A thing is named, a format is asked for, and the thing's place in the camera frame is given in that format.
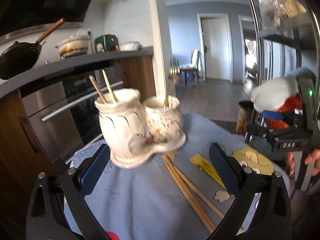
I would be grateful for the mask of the right hand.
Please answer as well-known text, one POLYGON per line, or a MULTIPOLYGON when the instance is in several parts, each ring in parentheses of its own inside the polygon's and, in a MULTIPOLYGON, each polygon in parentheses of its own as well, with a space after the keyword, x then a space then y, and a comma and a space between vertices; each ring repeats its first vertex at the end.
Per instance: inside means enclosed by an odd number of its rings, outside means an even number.
MULTIPOLYGON (((319 160, 320 160, 320 150, 314 149, 305 159, 305 165, 308 165, 311 162, 315 162, 313 170, 312 170, 312 176, 315 177, 317 174, 319 174, 320 167, 319 167, 319 160)), ((290 175, 293 175, 295 172, 295 162, 294 162, 294 156, 292 152, 287 152, 286 154, 286 163, 289 167, 290 175)))

